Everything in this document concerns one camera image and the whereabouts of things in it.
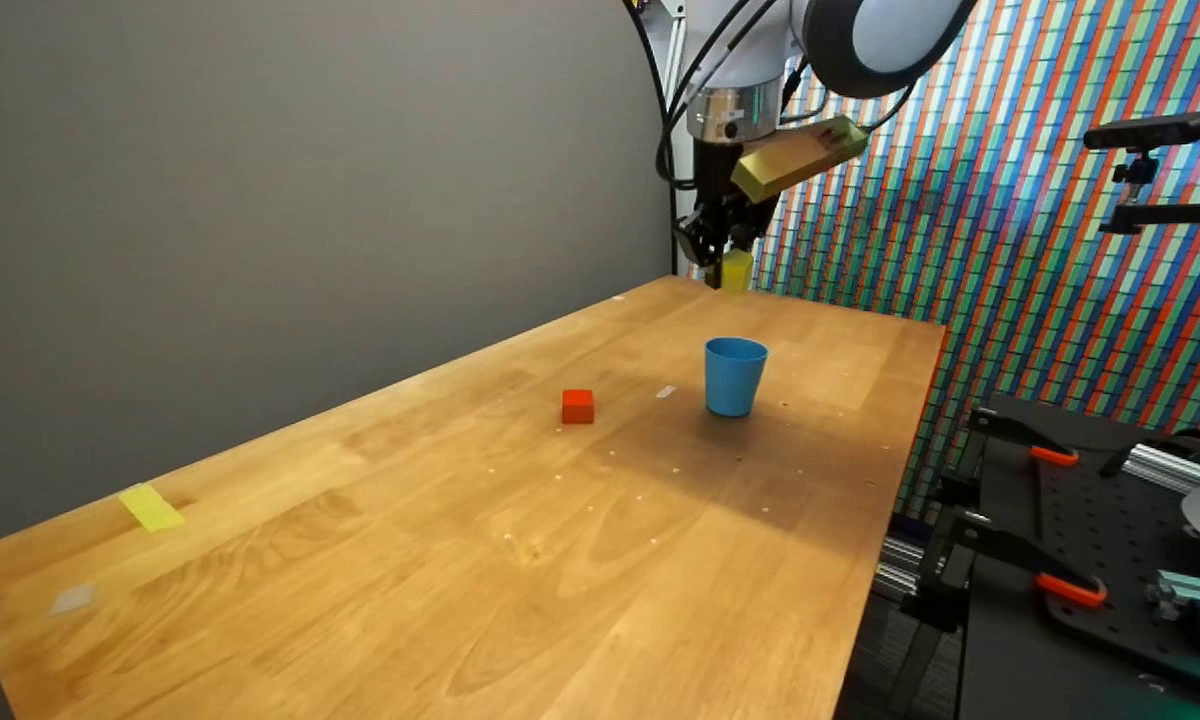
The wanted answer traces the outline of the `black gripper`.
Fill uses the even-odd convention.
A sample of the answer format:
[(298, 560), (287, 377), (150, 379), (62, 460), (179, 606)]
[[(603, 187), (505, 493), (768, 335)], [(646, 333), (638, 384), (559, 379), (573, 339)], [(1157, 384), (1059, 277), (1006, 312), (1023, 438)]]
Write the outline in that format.
[(715, 286), (718, 281), (718, 244), (729, 239), (729, 257), (750, 257), (750, 247), (762, 239), (775, 203), (750, 203), (737, 186), (730, 173), (745, 158), (741, 144), (690, 144), (696, 168), (696, 210), (690, 220), (680, 228), (680, 253), (689, 265)]

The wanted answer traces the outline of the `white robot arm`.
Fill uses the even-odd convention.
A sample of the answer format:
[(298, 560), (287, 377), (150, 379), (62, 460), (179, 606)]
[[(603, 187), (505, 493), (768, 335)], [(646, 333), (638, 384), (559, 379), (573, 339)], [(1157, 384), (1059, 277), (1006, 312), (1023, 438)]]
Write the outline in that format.
[(673, 194), (676, 257), (710, 287), (745, 287), (750, 244), (788, 187), (854, 162), (875, 122), (790, 111), (890, 95), (957, 43), (974, 0), (619, 0), (657, 89), (657, 178)]

